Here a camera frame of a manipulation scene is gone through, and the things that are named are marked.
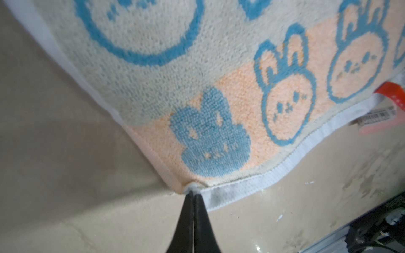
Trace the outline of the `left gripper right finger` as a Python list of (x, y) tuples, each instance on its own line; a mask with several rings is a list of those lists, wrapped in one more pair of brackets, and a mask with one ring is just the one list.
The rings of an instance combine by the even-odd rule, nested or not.
[(194, 252), (221, 253), (202, 195), (194, 197)]

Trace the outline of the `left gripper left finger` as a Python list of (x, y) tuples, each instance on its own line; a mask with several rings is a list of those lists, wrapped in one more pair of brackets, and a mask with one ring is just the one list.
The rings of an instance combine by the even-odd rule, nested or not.
[(192, 253), (194, 244), (194, 195), (184, 200), (177, 227), (166, 253)]

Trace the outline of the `blue bunny towel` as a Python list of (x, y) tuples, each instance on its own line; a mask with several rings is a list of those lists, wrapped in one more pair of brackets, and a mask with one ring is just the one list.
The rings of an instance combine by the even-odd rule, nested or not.
[(404, 1), (6, 1), (176, 193), (276, 184), (405, 67)]

